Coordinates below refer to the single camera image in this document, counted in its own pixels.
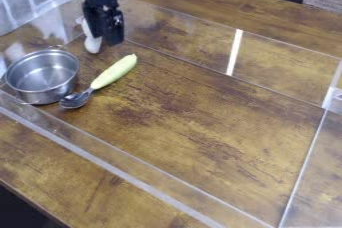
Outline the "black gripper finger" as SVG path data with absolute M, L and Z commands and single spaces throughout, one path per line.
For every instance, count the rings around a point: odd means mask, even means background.
M 93 36 L 95 38 L 103 36 L 103 8 L 93 7 L 87 3 L 83 4 L 83 14 L 89 24 L 89 28 L 91 30 Z
M 105 38 L 110 46 L 118 45 L 125 40 L 125 17 L 117 8 L 103 8 L 105 11 Z

